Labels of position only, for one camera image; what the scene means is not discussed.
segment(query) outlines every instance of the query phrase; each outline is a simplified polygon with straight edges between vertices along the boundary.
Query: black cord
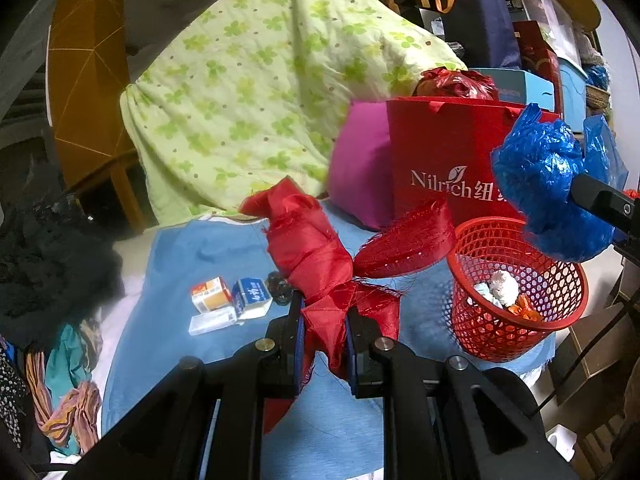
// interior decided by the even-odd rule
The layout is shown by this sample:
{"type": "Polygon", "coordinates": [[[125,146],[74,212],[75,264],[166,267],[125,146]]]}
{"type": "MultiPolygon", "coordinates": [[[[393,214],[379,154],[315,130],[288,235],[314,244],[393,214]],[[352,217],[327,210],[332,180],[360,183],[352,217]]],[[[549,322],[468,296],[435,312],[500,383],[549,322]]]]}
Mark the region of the black cord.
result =
{"type": "Polygon", "coordinates": [[[565,382],[567,382],[568,378],[571,376],[572,373],[574,373],[574,370],[578,367],[578,365],[586,357],[586,355],[591,351],[591,349],[598,344],[598,341],[600,341],[607,334],[609,330],[611,330],[623,317],[626,316],[626,314],[629,313],[629,311],[631,311],[631,309],[638,302],[638,300],[640,300],[640,287],[638,288],[638,290],[634,292],[631,299],[623,304],[623,307],[613,317],[613,319],[609,321],[609,323],[607,323],[606,327],[600,330],[596,335],[596,337],[594,337],[591,341],[589,341],[588,345],[584,347],[584,350],[582,350],[582,352],[580,352],[580,355],[578,355],[577,359],[569,367],[569,369],[564,374],[562,379],[560,379],[558,384],[556,384],[556,387],[554,388],[554,390],[549,394],[549,396],[545,400],[543,400],[540,403],[540,405],[535,409],[535,411],[529,415],[529,418],[537,415],[540,412],[540,410],[544,408],[549,403],[549,401],[551,401],[551,399],[553,399],[558,394],[558,390],[562,387],[562,385],[565,382]]]}

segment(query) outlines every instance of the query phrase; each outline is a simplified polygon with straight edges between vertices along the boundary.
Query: blue plastic bag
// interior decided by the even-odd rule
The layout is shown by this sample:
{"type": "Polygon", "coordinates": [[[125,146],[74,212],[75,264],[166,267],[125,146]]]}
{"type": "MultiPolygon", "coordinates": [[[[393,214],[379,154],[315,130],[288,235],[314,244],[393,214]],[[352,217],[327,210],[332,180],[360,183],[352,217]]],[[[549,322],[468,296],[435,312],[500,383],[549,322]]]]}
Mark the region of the blue plastic bag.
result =
{"type": "Polygon", "coordinates": [[[587,75],[587,85],[609,90],[610,79],[606,68],[600,65],[586,65],[584,71],[587,75]]]}
{"type": "Polygon", "coordinates": [[[602,116],[584,121],[585,150],[560,120],[540,123],[537,104],[528,105],[492,152],[498,188],[527,218],[524,239],[547,256],[584,262],[601,253],[613,238],[613,227],[584,211],[569,198],[574,176],[591,176],[621,189],[626,170],[602,116]]]}

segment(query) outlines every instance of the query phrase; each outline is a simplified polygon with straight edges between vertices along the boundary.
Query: blue cloth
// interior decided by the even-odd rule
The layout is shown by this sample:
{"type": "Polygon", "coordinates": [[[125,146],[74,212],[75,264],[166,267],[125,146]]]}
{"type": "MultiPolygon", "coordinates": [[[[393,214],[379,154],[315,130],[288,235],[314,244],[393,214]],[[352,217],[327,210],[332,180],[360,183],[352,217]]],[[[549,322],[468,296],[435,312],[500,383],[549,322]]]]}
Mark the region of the blue cloth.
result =
{"type": "MultiPolygon", "coordinates": [[[[58,345],[49,354],[44,373],[44,383],[51,392],[54,410],[73,388],[77,388],[82,381],[91,380],[91,372],[84,368],[83,360],[82,337],[71,325],[65,325],[58,338],[58,345]]],[[[80,446],[73,433],[65,447],[60,447],[53,441],[51,443],[67,456],[80,453],[80,446]]]]}
{"type": "MultiPolygon", "coordinates": [[[[344,246],[353,255],[372,235],[324,205],[344,246]]],[[[273,303],[266,317],[199,336],[188,333],[190,288],[221,275],[228,283],[244,276],[267,276],[274,270],[266,253],[265,224],[235,226],[193,221],[156,236],[142,296],[123,332],[106,385],[102,430],[112,428],[183,355],[204,362],[230,357],[238,348],[264,336],[274,317],[287,307],[273,303]]],[[[400,341],[418,355],[443,360],[463,351],[447,327],[452,277],[446,262],[417,275],[379,280],[405,290],[401,300],[400,341]]],[[[524,373],[549,361],[550,336],[523,357],[506,364],[524,373]]],[[[476,359],[481,368],[495,366],[476,359]]],[[[263,480],[323,478],[344,480],[383,465],[382,404],[356,400],[347,383],[329,373],[317,354],[314,374],[287,415],[262,443],[263,480]]]]}
{"type": "Polygon", "coordinates": [[[15,364],[15,346],[9,343],[6,339],[4,339],[4,346],[5,346],[4,353],[9,358],[9,361],[15,364]]]}

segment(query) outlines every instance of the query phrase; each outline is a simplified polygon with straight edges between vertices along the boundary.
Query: red plastic basket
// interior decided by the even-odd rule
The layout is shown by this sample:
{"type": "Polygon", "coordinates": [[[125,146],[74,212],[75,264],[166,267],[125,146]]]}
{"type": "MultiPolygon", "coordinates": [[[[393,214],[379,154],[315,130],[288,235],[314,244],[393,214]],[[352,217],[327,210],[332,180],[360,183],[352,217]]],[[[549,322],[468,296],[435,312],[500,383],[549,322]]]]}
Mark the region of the red plastic basket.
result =
{"type": "Polygon", "coordinates": [[[580,319],[588,298],[580,264],[557,262],[522,240],[524,222],[476,218],[456,228],[456,248],[447,257],[453,273],[451,322],[462,347],[494,363],[515,359],[555,330],[580,319]],[[496,270],[508,270],[543,321],[514,316],[489,303],[474,285],[496,270]]]}

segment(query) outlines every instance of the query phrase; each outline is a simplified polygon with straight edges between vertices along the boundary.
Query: orange and white box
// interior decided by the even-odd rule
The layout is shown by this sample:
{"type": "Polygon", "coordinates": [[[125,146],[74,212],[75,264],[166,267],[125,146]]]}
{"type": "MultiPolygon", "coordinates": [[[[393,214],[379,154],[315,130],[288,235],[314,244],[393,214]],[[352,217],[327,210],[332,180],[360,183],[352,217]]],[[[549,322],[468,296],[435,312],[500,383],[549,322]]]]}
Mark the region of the orange and white box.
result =
{"type": "Polygon", "coordinates": [[[191,301],[203,314],[232,304],[231,292],[220,276],[194,286],[191,301]]]}

